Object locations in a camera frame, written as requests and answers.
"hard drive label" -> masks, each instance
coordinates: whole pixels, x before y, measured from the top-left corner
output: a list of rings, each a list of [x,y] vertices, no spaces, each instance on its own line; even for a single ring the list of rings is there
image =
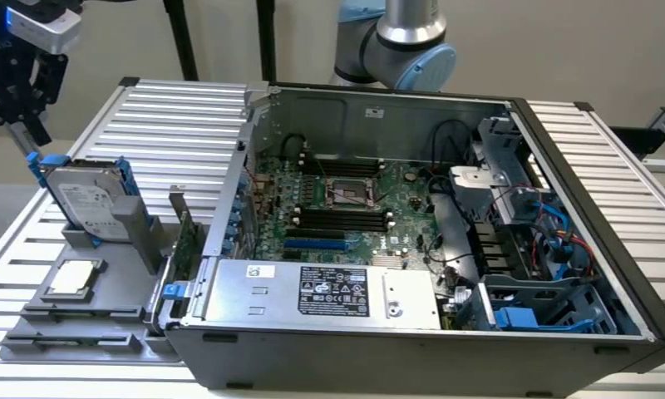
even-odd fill
[[[301,267],[299,312],[319,316],[368,318],[367,270]]]
[[[67,205],[71,207],[84,230],[107,240],[127,240],[128,231],[111,214],[113,201],[101,187],[61,183]]]

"warning label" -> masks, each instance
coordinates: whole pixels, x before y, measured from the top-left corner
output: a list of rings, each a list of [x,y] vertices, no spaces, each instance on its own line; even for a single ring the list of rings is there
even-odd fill
[[[300,268],[299,311],[320,316],[369,317],[367,270]]]

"white sticker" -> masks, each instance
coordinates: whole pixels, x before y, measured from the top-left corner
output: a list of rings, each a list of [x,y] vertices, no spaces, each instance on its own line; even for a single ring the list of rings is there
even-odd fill
[[[380,108],[367,108],[365,109],[365,118],[381,119],[385,117],[385,110]]]
[[[113,201],[107,190],[67,183],[59,185],[59,190],[84,230],[105,240],[128,240],[128,231],[111,214]]]
[[[272,264],[249,264],[247,268],[247,277],[249,278],[273,278],[276,275],[276,266]]]

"beige wall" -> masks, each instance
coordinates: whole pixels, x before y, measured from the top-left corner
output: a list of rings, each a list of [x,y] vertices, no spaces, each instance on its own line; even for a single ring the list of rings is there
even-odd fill
[[[255,0],[187,0],[201,78],[260,78]],[[277,0],[279,76],[324,83],[335,0]],[[459,52],[445,90],[589,101],[612,124],[644,125],[665,105],[665,0],[440,0]],[[76,138],[124,75],[179,79],[160,0],[89,2],[49,131]]]

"blue pcie slot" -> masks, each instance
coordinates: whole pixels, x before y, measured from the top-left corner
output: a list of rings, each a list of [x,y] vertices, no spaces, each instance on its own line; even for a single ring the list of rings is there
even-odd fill
[[[349,250],[349,243],[329,239],[287,239],[284,248],[327,249],[347,252]]]

